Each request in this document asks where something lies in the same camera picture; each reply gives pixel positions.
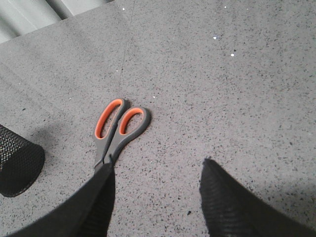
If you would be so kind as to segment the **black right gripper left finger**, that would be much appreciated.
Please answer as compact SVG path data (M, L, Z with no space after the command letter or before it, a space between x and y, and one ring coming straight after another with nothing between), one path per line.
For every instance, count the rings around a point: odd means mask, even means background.
M105 237L115 201L112 157L66 202L11 237Z

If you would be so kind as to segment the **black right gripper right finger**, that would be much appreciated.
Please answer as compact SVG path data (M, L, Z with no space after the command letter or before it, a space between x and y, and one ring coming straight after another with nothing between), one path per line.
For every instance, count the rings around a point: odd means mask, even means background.
M264 203L216 161L205 159L201 207L211 237L314 237L315 231Z

